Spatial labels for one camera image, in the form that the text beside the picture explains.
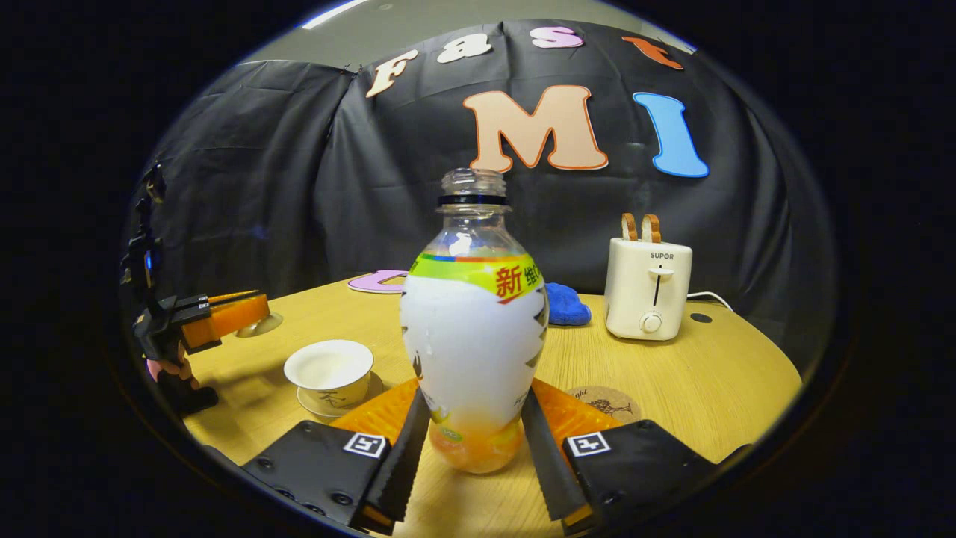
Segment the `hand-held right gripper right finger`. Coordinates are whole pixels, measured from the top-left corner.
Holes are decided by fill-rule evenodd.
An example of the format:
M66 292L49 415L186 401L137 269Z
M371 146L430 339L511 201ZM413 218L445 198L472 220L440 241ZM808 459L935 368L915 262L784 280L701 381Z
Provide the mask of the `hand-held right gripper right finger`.
M652 420L621 423L540 379L521 418L549 517L567 535L656 516L748 450L710 462Z

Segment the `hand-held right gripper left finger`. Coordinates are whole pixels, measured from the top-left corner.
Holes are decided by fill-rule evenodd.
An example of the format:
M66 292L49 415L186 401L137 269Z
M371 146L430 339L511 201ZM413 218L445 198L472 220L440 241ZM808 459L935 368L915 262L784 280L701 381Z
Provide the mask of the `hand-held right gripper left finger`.
M305 510L390 535L406 516L429 420L411 378L330 424L301 421L243 470Z

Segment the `round cork coaster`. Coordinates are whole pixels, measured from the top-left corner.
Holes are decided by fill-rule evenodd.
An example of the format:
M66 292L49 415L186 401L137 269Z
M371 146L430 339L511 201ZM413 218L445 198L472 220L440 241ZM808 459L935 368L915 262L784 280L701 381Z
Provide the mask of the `round cork coaster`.
M566 389L568 395L594 409L614 418L622 424L632 424L642 420L642 411L632 396L604 386L580 386Z

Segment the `white teacup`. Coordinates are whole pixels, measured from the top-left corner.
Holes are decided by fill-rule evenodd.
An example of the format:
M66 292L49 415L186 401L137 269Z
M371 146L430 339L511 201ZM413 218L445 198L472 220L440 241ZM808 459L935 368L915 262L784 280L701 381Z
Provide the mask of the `white teacup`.
M318 341L285 361L285 377L297 388L299 402L320 413L359 404L371 385L373 352L350 340Z

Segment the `plastic water bottle white label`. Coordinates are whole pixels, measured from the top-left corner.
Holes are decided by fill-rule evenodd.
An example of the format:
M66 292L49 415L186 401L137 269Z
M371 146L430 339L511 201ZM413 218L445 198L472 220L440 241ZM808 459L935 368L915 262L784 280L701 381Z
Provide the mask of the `plastic water bottle white label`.
M509 209L501 173L445 173L441 231L412 263L400 296L430 442L469 474L495 473L515 458L549 323L545 279L506 229Z

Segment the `white saucer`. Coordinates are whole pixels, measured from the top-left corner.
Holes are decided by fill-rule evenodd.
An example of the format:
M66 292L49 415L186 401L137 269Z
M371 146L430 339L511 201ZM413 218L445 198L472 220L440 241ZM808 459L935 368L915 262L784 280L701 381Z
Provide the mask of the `white saucer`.
M310 391L301 387L296 389L296 396L299 405L303 409L307 409L308 412L314 413L314 415L322 416L322 418L341 418L341 416L346 415L346 413L355 411L359 406L372 401L372 399L384 391L385 384L383 384L382 378L380 378L376 372L372 372L372 374L370 374L370 384L362 401L347 406L332 406L329 403L321 401L317 396L311 395Z

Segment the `black backdrop cloth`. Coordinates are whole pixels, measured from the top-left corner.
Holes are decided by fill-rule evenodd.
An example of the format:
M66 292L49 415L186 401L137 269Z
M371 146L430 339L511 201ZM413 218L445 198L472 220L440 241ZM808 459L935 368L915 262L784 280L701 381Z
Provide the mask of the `black backdrop cloth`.
M723 297L800 374L839 305L825 197L774 112L702 52L589 22L458 28L351 72L253 61L222 74L146 166L159 297L270 297L409 268L441 227L441 177L505 166L508 229L545 279L605 287L619 218L689 246L689 288Z

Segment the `purple paper letter cutout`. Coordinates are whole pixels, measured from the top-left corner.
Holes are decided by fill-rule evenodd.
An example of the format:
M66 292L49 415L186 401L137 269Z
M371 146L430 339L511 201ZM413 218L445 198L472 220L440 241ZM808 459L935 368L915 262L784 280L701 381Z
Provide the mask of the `purple paper letter cutout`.
M400 270L379 270L346 283L348 289L376 295L400 295L403 292L404 279L409 272Z

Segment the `blue towel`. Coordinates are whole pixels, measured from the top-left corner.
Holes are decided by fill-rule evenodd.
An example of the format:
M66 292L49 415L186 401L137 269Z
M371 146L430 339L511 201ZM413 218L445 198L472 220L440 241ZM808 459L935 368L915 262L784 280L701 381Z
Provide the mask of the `blue towel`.
M556 282L548 282L545 291L549 300L549 324L582 327L590 323L591 310L583 303L576 290Z

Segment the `white toaster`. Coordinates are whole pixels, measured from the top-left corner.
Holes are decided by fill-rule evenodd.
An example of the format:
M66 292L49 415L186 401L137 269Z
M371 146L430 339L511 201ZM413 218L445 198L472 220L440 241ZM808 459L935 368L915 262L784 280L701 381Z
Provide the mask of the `white toaster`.
M612 238L605 324L621 339L669 341L682 326L693 251L674 243Z

